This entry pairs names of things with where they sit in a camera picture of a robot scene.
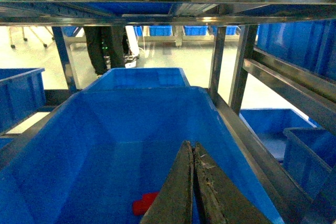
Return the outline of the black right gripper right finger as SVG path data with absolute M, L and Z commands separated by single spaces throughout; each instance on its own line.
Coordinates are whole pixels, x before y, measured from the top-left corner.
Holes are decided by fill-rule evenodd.
M 194 155 L 194 194 L 200 223 L 271 223 L 237 188 L 197 142 Z

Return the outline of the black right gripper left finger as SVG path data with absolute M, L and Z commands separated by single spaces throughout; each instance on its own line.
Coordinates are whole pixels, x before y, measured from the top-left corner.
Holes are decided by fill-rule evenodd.
M 192 223 L 194 156 L 183 141 L 159 194 L 140 223 Z

